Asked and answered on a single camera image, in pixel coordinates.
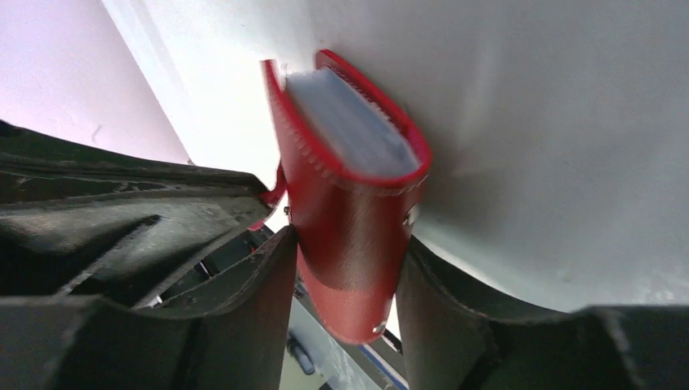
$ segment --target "wallet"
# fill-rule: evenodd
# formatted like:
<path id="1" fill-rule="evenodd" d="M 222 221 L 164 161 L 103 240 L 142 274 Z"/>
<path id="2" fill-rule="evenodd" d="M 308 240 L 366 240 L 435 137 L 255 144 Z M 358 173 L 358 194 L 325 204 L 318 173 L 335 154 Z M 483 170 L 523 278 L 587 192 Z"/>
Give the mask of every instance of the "wallet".
<path id="1" fill-rule="evenodd" d="M 278 79 L 275 61 L 262 65 L 280 151 L 275 189 L 263 199 L 276 206 L 288 194 L 299 274 L 323 326 L 345 343 L 369 343 L 385 329 L 431 151 L 400 107 L 337 54 L 320 50 L 316 69 L 334 72 L 365 99 L 404 137 L 418 162 L 403 175 L 352 169 Z"/>

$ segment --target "red leather case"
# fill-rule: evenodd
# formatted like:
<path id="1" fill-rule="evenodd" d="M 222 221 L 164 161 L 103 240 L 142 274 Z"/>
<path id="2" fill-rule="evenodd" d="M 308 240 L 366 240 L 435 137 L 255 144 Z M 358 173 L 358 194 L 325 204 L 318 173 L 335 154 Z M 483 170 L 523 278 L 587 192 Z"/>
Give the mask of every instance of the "red leather case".
<path id="1" fill-rule="evenodd" d="M 264 62 L 290 219 L 299 235 L 298 266 L 323 326 L 365 344 L 382 334 L 410 239 L 408 213 L 421 201 L 431 151 L 421 132 L 364 75 L 330 50 L 316 54 L 377 106 L 409 141 L 420 168 L 381 180 L 343 167 L 310 128 Z"/>

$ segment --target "card holder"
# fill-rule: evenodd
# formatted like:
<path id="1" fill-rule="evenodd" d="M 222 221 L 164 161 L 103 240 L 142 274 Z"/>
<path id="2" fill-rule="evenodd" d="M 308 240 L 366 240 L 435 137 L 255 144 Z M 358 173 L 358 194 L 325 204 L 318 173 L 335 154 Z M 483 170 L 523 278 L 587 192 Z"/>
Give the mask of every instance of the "card holder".
<path id="1" fill-rule="evenodd" d="M 297 264 L 323 326 L 346 343 L 371 342 L 385 328 L 431 151 L 403 110 L 342 58 L 321 50 L 316 68 L 357 91 L 406 139 L 417 161 L 404 175 L 352 169 L 281 88 L 275 63 L 263 66 L 280 151 L 277 185 L 264 199 L 274 206 L 288 193 Z"/>

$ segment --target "stitching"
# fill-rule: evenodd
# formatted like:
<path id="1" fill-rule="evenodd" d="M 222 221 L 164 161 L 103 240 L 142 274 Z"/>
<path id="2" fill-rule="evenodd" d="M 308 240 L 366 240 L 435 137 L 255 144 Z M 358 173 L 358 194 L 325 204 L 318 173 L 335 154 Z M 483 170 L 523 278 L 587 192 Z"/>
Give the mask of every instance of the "stitching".
<path id="1" fill-rule="evenodd" d="M 328 68 L 334 71 L 339 77 L 342 78 L 342 80 L 346 81 L 350 86 L 352 86 L 352 88 L 354 88 L 358 93 L 360 93 L 376 110 L 380 111 L 380 113 L 383 114 L 384 118 L 388 122 L 390 122 L 390 124 L 392 124 L 394 128 L 397 128 L 399 130 L 399 128 L 390 120 L 390 116 L 380 108 L 378 103 L 373 102 L 368 97 L 368 95 L 366 95 L 366 93 L 364 93 L 360 88 L 358 88 L 354 83 L 352 83 L 346 75 L 332 67 Z M 372 187 L 369 184 L 355 183 L 351 180 L 346 180 L 341 177 L 338 177 L 337 175 L 334 175 L 334 172 L 325 169 L 323 163 L 319 161 L 318 156 L 316 154 L 313 154 L 313 150 L 311 150 L 311 148 L 306 144 L 306 141 L 299 135 L 292 121 L 289 120 L 288 116 L 284 112 L 283 105 L 280 102 L 277 93 L 277 91 L 271 91 L 271 105 L 274 110 L 276 124 L 282 126 L 287 130 L 287 134 L 292 138 L 292 141 L 296 144 L 297 149 L 299 150 L 301 155 L 306 158 L 306 161 L 318 173 L 320 173 L 320 175 L 324 179 L 328 179 L 328 181 L 330 181 L 336 187 L 353 193 L 370 194 L 375 195 L 377 197 L 395 197 L 401 195 L 402 193 L 411 192 L 412 190 L 419 187 L 424 181 L 426 181 L 428 174 L 426 174 L 417 182 L 402 188 L 376 188 Z"/>

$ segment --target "pink wall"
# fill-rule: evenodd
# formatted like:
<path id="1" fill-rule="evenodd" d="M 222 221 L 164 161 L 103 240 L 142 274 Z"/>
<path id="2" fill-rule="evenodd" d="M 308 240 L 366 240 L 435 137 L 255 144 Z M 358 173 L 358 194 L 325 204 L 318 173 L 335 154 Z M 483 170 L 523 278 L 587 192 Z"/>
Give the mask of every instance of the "pink wall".
<path id="1" fill-rule="evenodd" d="M 189 160 L 96 0 L 0 2 L 0 118 L 132 156 Z"/>

